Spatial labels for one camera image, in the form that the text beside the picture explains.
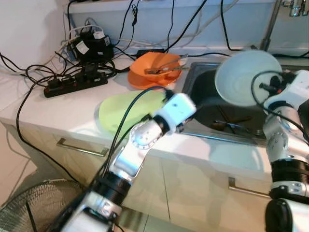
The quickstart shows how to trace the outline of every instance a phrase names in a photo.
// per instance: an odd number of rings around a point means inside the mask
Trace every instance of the faucet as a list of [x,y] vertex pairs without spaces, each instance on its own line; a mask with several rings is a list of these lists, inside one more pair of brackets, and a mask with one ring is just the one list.
[[270,36],[272,34],[272,30],[274,29],[281,5],[291,8],[290,17],[300,16],[301,14],[303,16],[307,16],[309,12],[309,0],[276,0],[265,37],[260,45],[260,50],[268,50]]

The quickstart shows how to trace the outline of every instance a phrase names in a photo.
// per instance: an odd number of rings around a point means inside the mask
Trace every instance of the sink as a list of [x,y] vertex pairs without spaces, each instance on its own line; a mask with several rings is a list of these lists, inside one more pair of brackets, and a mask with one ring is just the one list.
[[[193,119],[183,133],[241,144],[266,145],[263,124],[266,114],[258,106],[239,107],[224,101],[218,94],[214,77],[220,63],[194,62],[190,67],[183,92],[197,105]],[[282,66],[293,72],[304,66]],[[302,124],[308,128],[309,102],[299,108]]]

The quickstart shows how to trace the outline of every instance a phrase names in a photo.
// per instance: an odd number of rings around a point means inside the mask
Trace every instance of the white countertop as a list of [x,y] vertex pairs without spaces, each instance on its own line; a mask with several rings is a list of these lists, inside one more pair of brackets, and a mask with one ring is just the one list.
[[[127,58],[118,58],[116,66],[119,69],[125,68],[131,62]],[[283,63],[299,64],[299,62],[292,61],[291,63],[287,60]],[[180,91],[186,74],[187,72],[183,72],[180,79],[169,88]],[[42,88],[37,87],[22,109],[20,125],[59,136],[110,144],[112,135],[99,124],[98,108],[101,102],[109,96],[132,90],[135,88],[128,83],[127,73],[121,73],[109,79],[106,85],[52,98],[45,98]],[[15,125],[16,113],[22,99],[23,97],[0,112],[1,122]],[[155,145],[151,154],[190,163],[210,161],[221,171],[234,171],[235,174],[254,175],[256,178],[259,178],[259,174],[263,178],[265,174],[269,176],[271,173],[265,148],[253,145],[173,134],[163,137]]]

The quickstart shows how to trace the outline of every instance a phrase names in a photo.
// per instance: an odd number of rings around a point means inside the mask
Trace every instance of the fan grille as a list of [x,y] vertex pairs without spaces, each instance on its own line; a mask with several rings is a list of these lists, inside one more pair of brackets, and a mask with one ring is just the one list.
[[44,232],[82,191],[79,183],[69,180],[46,181],[31,187],[0,209],[0,232],[33,232],[26,202],[38,232]]

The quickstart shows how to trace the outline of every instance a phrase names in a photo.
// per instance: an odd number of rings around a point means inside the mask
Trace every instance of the drawer handle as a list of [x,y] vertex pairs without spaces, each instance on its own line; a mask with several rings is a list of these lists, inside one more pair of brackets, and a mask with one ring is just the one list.
[[76,147],[76,146],[71,146],[71,145],[67,145],[64,144],[64,142],[66,141],[66,139],[61,138],[58,142],[57,142],[57,146],[59,147],[64,147],[64,148],[68,148],[74,151],[81,151],[90,155],[94,155],[94,156],[99,156],[99,157],[105,157],[106,153],[108,152],[108,148],[104,148],[101,152],[96,152],[96,151],[91,151],[88,149],[83,149],[80,147]]
[[228,189],[232,191],[236,191],[236,192],[243,192],[243,193],[251,194],[254,196],[258,196],[258,197],[270,198],[268,194],[265,194],[262,192],[257,192],[257,191],[253,191],[253,190],[249,190],[245,188],[236,187],[236,180],[233,177],[228,178]]

